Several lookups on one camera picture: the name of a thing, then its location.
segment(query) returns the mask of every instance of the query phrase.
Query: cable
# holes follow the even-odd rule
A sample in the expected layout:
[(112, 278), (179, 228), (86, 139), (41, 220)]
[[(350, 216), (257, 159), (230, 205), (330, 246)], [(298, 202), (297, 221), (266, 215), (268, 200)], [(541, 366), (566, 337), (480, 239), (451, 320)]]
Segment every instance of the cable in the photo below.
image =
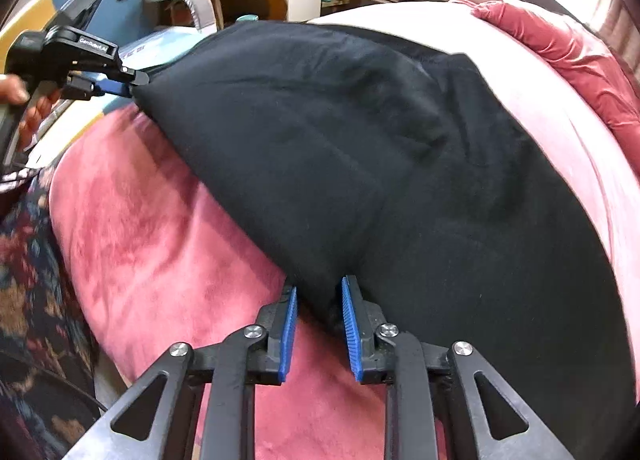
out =
[(20, 171), (23, 169), (30, 169), (32, 171), (42, 171), (44, 169), (43, 167), (29, 167), (29, 166), (25, 166), (24, 164), (14, 164), (14, 165), (20, 167)]
[(93, 398), (87, 392), (84, 392), (83, 390), (78, 388), (75, 384), (73, 384), (72, 382), (69, 382), (68, 380), (66, 380), (64, 377), (61, 377), (58, 374), (55, 374), (54, 372), (52, 372), (50, 370), (47, 370), (46, 368), (43, 368), (42, 366), (38, 366), (37, 364), (32, 363), (28, 359), (25, 359), (23, 357), (14, 355), (14, 354), (12, 354), (10, 352), (6, 352), (5, 350), (0, 350), (0, 354), (4, 355), (5, 357), (8, 357), (8, 358), (10, 358), (10, 359), (12, 359), (14, 361), (17, 361), (19, 363), (26, 364), (30, 368), (35, 368), (36, 370), (39, 370), (41, 373), (48, 375), (50, 378), (52, 378), (54, 380), (57, 380), (58, 382), (60, 382), (64, 386), (66, 386), (69, 389), (71, 389), (74, 392), (76, 392), (77, 395), (80, 395), (84, 399), (85, 402), (89, 402), (89, 403), (93, 404), (94, 406), (96, 406), (97, 408), (102, 410), (103, 412), (106, 412), (108, 410), (108, 408), (105, 405), (103, 405), (99, 400), (97, 400), (96, 398)]
[(36, 177), (36, 175), (31, 175), (31, 176), (27, 175), (27, 176), (20, 176), (20, 177), (17, 177), (17, 178), (7, 178), (5, 180), (4, 179), (5, 176), (3, 176), (2, 179), (0, 180), (0, 184), (11, 184), (13, 182), (24, 182), (24, 181), (27, 181), (27, 180), (30, 180), (30, 179)]

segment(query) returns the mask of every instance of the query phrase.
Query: pink blanket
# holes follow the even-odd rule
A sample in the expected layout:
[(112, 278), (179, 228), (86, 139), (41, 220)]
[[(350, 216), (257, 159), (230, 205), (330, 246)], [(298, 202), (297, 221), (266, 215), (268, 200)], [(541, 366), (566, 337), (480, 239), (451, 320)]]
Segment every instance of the pink blanket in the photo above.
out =
[(472, 14), (548, 62), (600, 116), (640, 177), (640, 100), (607, 46), (577, 21), (519, 0), (476, 5)]
[[(640, 187), (615, 140), (546, 63), (468, 8), (398, 5), (395, 16), (382, 12), (376, 19), (369, 9), (383, 5), (330, 18), (356, 26), (394, 21), (380, 30), (396, 29), (449, 52), (457, 43), (469, 53), (591, 217), (612, 262), (636, 351)], [(435, 5), (441, 7), (434, 12)], [(435, 22), (428, 40), (416, 39), (428, 24), (416, 15), (442, 22)], [(446, 37), (457, 29), (465, 35)], [(70, 148), (56, 171), (50, 205), (89, 325), (130, 379), (172, 342), (218, 342), (278, 297), (282, 272), (135, 107), (109, 114)], [(305, 315), (289, 379), (281, 388), (257, 390), (256, 419), (258, 459), (382, 458), (383, 394), (353, 381), (342, 345)]]

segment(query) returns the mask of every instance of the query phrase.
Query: floral fabric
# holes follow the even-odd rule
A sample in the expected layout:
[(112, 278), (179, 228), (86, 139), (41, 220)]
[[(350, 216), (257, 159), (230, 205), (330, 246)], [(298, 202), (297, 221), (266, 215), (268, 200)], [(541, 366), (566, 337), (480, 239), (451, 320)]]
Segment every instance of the floral fabric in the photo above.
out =
[(33, 366), (94, 394), (94, 345), (50, 224), (53, 173), (34, 178), (0, 224), (0, 437), (8, 458), (62, 458), (99, 417)]

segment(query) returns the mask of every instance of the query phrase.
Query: curtain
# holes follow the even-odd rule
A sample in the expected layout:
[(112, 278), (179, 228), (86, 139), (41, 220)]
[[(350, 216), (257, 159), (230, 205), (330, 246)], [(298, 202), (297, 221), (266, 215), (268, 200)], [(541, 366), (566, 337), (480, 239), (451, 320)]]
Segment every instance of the curtain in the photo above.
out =
[(640, 83), (640, 32), (622, 0), (599, 0), (590, 27)]

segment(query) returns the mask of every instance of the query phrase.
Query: blue gripper pad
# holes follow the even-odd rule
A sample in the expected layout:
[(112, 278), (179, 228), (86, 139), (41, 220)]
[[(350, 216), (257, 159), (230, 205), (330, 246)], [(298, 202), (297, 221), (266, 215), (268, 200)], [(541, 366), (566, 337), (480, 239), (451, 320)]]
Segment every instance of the blue gripper pad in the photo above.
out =
[(342, 318), (344, 319), (344, 332), (347, 337), (349, 349), (349, 362), (351, 371), (358, 382), (362, 381), (362, 343), (356, 315), (353, 310), (353, 301), (349, 292), (349, 281), (342, 278)]
[(298, 319), (298, 290), (291, 289), (289, 305), (287, 306), (287, 318), (284, 321), (282, 341), (280, 342), (280, 368), (278, 369), (278, 380), (287, 380), (287, 374), (291, 368), (291, 356), (293, 354), (293, 338), (296, 334), (296, 321)]

